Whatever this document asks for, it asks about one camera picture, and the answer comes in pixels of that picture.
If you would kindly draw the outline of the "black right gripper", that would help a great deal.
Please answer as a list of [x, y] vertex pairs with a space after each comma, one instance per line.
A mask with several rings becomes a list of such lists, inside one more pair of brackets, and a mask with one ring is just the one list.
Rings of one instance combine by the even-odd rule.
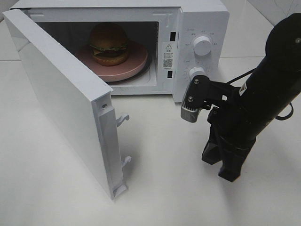
[[202, 160], [222, 162], [218, 175], [233, 182], [256, 141], [256, 114], [243, 107], [214, 107], [207, 118], [211, 124]]

